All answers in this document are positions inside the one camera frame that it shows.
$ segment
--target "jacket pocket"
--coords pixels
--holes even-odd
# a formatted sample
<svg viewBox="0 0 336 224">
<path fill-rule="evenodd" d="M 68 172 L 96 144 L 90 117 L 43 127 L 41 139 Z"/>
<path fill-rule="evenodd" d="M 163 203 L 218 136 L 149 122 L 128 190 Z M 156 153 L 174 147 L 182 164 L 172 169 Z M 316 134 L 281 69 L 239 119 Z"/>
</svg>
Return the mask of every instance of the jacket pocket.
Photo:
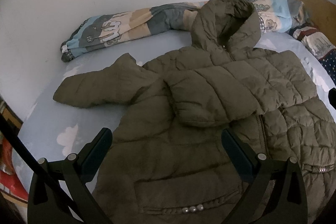
<svg viewBox="0 0 336 224">
<path fill-rule="evenodd" d="M 242 182 L 231 163 L 183 177 L 136 182 L 140 213 L 181 214 L 235 203 L 243 192 Z"/>
</svg>

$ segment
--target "puffer jacket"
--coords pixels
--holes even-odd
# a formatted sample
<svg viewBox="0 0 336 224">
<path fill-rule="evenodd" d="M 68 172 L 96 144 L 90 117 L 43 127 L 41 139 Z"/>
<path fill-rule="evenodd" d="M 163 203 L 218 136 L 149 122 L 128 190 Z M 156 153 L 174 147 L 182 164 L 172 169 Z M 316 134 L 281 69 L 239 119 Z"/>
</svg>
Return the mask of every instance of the puffer jacket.
<svg viewBox="0 0 336 224">
<path fill-rule="evenodd" d="M 192 46 L 62 82 L 53 99 L 64 104 L 129 104 L 93 193 L 113 223 L 221 223 L 247 187 L 221 145 L 226 127 L 256 153 L 297 158 L 309 223 L 321 212 L 336 188 L 335 123 L 295 54 L 253 49 L 259 38 L 251 3 L 210 0 Z"/>
</svg>

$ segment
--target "checkered fabric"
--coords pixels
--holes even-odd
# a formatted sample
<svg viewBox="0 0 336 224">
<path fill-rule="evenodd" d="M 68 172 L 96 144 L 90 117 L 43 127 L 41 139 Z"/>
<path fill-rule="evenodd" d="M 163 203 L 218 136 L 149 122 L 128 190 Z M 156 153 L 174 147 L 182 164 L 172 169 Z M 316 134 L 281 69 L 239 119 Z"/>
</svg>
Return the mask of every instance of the checkered fabric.
<svg viewBox="0 0 336 224">
<path fill-rule="evenodd" d="M 260 20 L 260 31 L 261 33 L 264 33 L 265 32 L 265 23 L 264 23 L 264 20 L 262 17 L 259 17 L 259 20 Z"/>
</svg>

